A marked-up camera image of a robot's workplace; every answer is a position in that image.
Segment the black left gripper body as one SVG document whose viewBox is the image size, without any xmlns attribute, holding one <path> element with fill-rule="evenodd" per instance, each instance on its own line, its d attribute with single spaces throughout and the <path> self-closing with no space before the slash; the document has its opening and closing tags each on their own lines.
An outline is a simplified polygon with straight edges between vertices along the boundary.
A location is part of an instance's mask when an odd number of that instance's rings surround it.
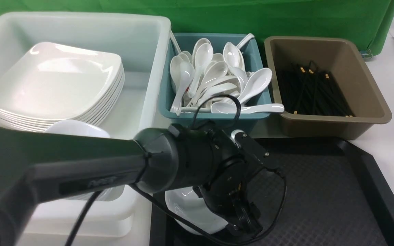
<svg viewBox="0 0 394 246">
<path fill-rule="evenodd" d="M 202 198 L 209 211 L 228 223 L 231 232 L 260 240 L 272 228 L 264 231 L 259 209 L 247 199 L 247 184 L 262 170 L 279 175 L 279 166 L 270 161 L 263 146 L 242 130 L 231 134 L 216 130 L 210 136 L 218 169 L 211 181 L 199 187 Z"/>
</svg>

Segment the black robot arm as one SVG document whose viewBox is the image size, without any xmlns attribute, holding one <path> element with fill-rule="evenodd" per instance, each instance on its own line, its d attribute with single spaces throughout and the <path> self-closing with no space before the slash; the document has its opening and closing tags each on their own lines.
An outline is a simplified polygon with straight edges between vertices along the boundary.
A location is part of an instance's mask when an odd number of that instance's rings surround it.
<svg viewBox="0 0 394 246">
<path fill-rule="evenodd" d="M 214 243 L 230 246 L 171 212 L 152 194 L 192 187 L 209 211 L 253 238 L 275 227 L 286 189 L 269 228 L 261 232 L 258 210 L 247 201 L 247 183 L 261 170 L 286 182 L 269 153 L 245 132 L 228 135 L 207 122 L 197 129 L 171 124 L 146 128 L 133 140 L 15 131 L 0 127 L 0 246 L 15 245 L 41 203 L 92 193 L 73 226 L 72 245 L 83 220 L 103 190 L 128 185 L 165 214 Z"/>
</svg>

